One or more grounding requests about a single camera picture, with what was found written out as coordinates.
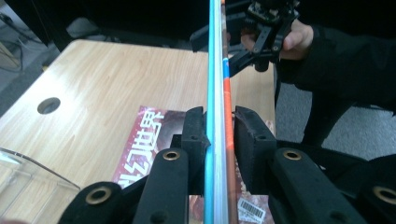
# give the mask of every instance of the clear plastic sheet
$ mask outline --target clear plastic sheet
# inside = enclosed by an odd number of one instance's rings
[[[0,224],[57,223],[79,191],[39,162],[0,148]]]

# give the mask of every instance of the clamp jaw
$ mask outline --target clamp jaw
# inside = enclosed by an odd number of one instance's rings
[[[240,42],[242,31],[257,36],[252,51],[245,49],[230,58],[230,77],[251,64],[258,72],[265,72],[269,62],[277,63],[283,40],[290,31],[291,23],[299,16],[294,9],[297,6],[295,0],[253,0],[226,7],[231,45]],[[192,50],[206,46],[207,37],[207,26],[193,33],[190,38]]]
[[[234,114],[240,174],[251,194],[268,195],[275,223],[394,223],[396,155],[366,161],[278,141],[253,110],[237,106]],[[205,195],[204,127],[201,106],[187,111],[182,134],[157,154],[148,176],[125,189],[88,186],[59,223],[188,223],[188,197]]]

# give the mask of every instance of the black sleeve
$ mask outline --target black sleeve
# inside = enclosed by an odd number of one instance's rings
[[[396,109],[396,39],[347,35],[313,26],[307,58],[280,60],[283,82],[306,91]]]

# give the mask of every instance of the round hole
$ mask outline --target round hole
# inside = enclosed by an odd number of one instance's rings
[[[373,187],[374,195],[386,203],[396,204],[396,191],[384,187]]]
[[[292,150],[286,150],[283,152],[283,156],[286,159],[289,159],[291,161],[299,161],[301,159],[301,155],[300,153],[296,152],[296,151],[292,151]]]
[[[163,154],[163,158],[168,161],[175,161],[180,157],[180,154],[176,151],[169,151]]]
[[[158,211],[151,215],[149,218],[151,223],[164,223],[168,219],[168,214],[165,211]]]
[[[40,114],[49,114],[55,111],[60,104],[61,104],[61,100],[59,100],[56,97],[52,97],[41,102],[37,107],[37,111]]]
[[[333,223],[348,223],[347,216],[344,213],[333,211],[330,213]]]
[[[110,198],[111,189],[107,187],[100,187],[91,190],[91,192],[85,198],[85,202],[88,204],[99,204],[105,202]]]

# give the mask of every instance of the magazine cover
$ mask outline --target magazine cover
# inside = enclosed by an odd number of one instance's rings
[[[126,188],[140,178],[149,174],[157,153],[169,148],[174,134],[181,134],[185,111],[173,111],[141,105],[137,112],[134,126],[125,143],[119,164],[112,181]],[[272,121],[265,121],[274,132]],[[274,223],[268,207],[266,195],[251,195],[246,191],[236,164],[236,181],[238,193],[239,223]],[[190,196],[190,223],[202,223],[204,198]]]

